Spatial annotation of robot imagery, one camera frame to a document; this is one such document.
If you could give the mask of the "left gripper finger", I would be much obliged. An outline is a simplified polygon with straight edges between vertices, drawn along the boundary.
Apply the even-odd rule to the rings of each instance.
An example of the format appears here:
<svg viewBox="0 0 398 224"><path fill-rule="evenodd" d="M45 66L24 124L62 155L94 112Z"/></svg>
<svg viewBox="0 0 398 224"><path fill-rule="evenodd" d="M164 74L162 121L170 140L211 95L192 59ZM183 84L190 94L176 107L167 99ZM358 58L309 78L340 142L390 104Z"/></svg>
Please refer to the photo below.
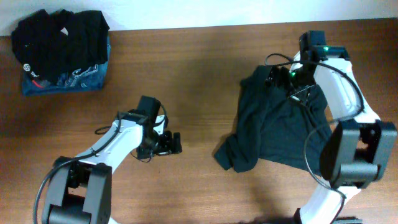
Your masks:
<svg viewBox="0 0 398 224"><path fill-rule="evenodd" d="M170 154L172 152L173 140L172 132L165 131L162 135L162 153Z"/></svg>
<svg viewBox="0 0 398 224"><path fill-rule="evenodd" d="M182 145L181 145L181 135L180 133L174 133L173 144L172 144L172 153L173 154L180 154L182 152Z"/></svg>

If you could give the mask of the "dark teal t-shirt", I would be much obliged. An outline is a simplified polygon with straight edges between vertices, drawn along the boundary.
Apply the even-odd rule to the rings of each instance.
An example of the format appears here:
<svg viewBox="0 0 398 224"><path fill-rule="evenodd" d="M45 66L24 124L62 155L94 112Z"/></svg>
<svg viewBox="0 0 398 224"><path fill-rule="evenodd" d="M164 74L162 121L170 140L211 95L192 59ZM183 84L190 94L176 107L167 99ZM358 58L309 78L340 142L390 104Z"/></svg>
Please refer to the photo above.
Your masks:
<svg viewBox="0 0 398 224"><path fill-rule="evenodd" d="M216 150L215 160L236 172L265 159L320 175L320 154L331 136L326 98L315 85L305 104L288 99L282 87L266 82L273 71L260 65L241 80L236 131Z"/></svg>

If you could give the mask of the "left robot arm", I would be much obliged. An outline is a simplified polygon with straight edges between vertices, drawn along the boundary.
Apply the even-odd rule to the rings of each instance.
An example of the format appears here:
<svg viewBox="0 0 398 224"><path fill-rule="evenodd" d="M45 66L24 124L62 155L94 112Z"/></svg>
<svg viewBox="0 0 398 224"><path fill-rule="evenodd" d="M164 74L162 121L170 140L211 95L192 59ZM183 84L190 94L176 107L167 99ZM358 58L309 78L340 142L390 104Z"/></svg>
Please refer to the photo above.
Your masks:
<svg viewBox="0 0 398 224"><path fill-rule="evenodd" d="M76 157L59 157L44 177L38 193L46 191L43 211L34 203L34 223L115 223L111 216L112 178L122 161L182 152L180 133L166 130L167 117L138 112L118 113L108 131Z"/></svg>

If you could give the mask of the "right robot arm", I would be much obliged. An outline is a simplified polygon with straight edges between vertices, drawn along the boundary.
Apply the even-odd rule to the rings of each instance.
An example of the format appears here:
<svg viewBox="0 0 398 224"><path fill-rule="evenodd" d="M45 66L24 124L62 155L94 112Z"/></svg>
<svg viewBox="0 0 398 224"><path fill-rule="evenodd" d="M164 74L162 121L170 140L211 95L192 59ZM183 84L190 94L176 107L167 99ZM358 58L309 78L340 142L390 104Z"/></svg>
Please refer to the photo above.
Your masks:
<svg viewBox="0 0 398 224"><path fill-rule="evenodd" d="M280 63L285 65L290 66L283 76L292 89L289 98L302 103L299 94L308 97L309 89L319 86L333 117L324 126L336 126L320 156L321 175L306 166L318 185L309 201L296 210L293 222L360 223L357 218L338 216L350 199L383 177L397 129L392 122L381 121L365 100L344 47L301 47Z"/></svg>

